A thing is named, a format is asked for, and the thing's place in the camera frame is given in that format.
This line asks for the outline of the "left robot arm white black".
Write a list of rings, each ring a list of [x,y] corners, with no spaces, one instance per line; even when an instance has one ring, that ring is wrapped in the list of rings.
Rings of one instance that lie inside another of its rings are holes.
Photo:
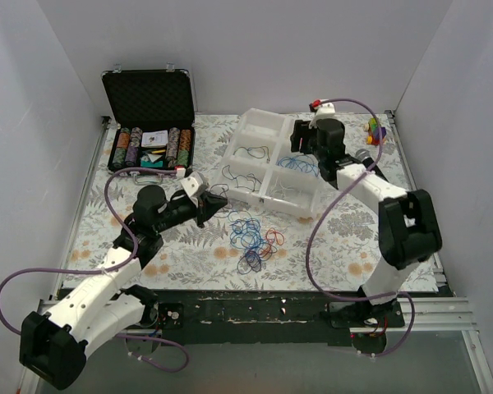
[[[203,227],[227,203],[195,181],[170,198],[160,186],[142,188],[98,272],[45,313],[32,312],[24,318],[20,362],[64,390],[77,380],[88,358],[120,331],[135,324],[152,327],[159,316],[156,294],[127,283],[162,248],[164,231],[190,220]]]

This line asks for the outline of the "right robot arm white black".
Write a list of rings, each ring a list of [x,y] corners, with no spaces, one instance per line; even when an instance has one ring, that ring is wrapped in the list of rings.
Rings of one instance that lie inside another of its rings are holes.
[[[349,193],[378,217],[380,261],[333,318],[376,325],[390,312],[413,271],[442,247],[430,194],[394,186],[376,170],[346,152],[345,126],[334,118],[294,123],[291,151],[313,156],[320,177],[340,193]]]

